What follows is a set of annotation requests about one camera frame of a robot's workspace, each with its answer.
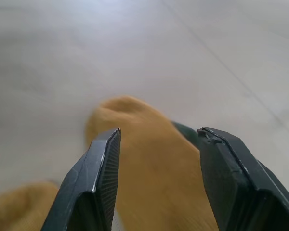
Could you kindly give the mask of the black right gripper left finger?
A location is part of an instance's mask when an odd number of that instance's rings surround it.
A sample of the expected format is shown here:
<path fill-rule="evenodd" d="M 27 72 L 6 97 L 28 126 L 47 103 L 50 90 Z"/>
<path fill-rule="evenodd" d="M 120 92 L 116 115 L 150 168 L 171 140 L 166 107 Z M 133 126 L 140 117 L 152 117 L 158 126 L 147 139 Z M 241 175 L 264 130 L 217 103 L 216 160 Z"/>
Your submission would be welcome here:
<path fill-rule="evenodd" d="M 43 231 L 109 231 L 115 212 L 121 131 L 102 132 L 65 176 Z"/>

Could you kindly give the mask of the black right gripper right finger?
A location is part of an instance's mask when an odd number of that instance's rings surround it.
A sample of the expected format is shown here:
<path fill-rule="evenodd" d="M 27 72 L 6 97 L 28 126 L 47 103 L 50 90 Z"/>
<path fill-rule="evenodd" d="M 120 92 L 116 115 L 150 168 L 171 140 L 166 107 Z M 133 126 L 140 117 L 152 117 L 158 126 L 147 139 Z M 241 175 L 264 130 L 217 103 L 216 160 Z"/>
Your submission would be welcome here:
<path fill-rule="evenodd" d="M 244 142 L 202 127 L 200 164 L 205 191 L 221 231 L 289 231 L 289 192 Z"/>

